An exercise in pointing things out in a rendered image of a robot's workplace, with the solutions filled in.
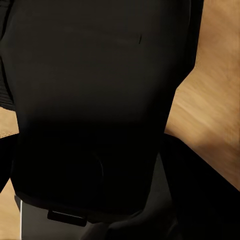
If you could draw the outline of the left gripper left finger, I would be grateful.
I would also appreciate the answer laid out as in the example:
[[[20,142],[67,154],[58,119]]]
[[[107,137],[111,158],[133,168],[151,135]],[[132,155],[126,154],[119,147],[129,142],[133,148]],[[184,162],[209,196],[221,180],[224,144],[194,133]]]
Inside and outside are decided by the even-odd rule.
[[[12,162],[20,133],[0,138],[0,193],[11,177]]]

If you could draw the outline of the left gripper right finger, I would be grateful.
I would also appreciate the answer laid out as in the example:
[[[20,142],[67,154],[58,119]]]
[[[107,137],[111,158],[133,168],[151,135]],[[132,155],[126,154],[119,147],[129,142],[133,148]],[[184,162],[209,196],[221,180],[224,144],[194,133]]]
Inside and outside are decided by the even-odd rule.
[[[175,136],[159,153],[182,240],[240,240],[240,191]]]

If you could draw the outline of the digital camera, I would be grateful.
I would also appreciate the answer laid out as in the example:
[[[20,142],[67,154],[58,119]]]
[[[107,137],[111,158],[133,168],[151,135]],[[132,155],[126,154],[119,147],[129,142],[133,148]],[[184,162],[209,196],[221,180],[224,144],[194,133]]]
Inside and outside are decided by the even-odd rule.
[[[142,214],[176,89],[195,68],[204,0],[0,0],[10,179],[47,218]]]

